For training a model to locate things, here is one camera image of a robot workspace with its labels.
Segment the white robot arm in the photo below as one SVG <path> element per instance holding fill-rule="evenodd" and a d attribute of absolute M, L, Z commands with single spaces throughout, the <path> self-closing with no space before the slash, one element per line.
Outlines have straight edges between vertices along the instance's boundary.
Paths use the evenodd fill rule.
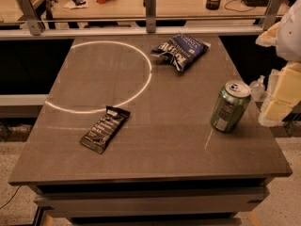
<path fill-rule="evenodd" d="M 276 47 L 287 64 L 268 79 L 267 96 L 259 123 L 274 127 L 282 123 L 301 102 L 301 0 L 296 0 L 281 20 L 256 39 L 260 46 Z"/>

